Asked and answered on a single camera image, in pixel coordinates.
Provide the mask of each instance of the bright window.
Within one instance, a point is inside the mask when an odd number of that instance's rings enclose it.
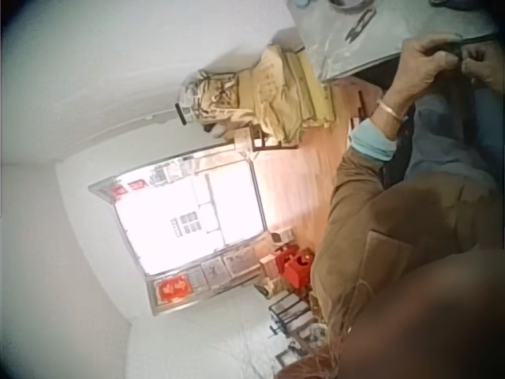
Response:
[[[142,180],[146,186],[130,190]],[[135,170],[117,183],[129,190],[115,202],[118,217],[148,275],[264,231],[250,163],[228,147]]]

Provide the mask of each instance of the scissors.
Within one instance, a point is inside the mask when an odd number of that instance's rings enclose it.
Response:
[[[357,23],[349,30],[344,40],[349,41],[349,43],[354,42],[356,38],[359,37],[365,30],[367,25],[370,24],[370,21],[376,16],[376,14],[376,8],[371,8],[364,11]]]

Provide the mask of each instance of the bracelet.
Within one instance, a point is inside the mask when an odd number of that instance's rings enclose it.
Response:
[[[398,114],[393,111],[391,108],[389,108],[385,103],[384,101],[382,101],[382,99],[378,99],[377,100],[377,103],[379,104],[379,107],[381,107],[382,109],[384,109],[387,113],[389,113],[391,116],[393,116],[394,118],[396,118],[398,120],[398,122],[400,123],[403,123],[405,122],[406,120],[408,120],[409,118],[407,116],[405,116],[404,118],[401,118],[400,116],[398,116]]]

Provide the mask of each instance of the light blue sleeve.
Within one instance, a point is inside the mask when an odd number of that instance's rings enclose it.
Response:
[[[389,141],[373,125],[370,118],[364,120],[351,134],[351,147],[364,156],[388,162],[396,152],[396,142]]]

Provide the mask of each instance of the tabletop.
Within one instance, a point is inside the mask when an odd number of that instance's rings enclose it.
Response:
[[[344,14],[328,0],[312,0],[299,9],[287,6],[320,81],[346,77],[398,56],[402,41],[433,32],[458,33],[469,42],[497,31],[480,11],[433,8],[428,0],[375,0],[376,15],[352,43],[347,33],[362,13]]]

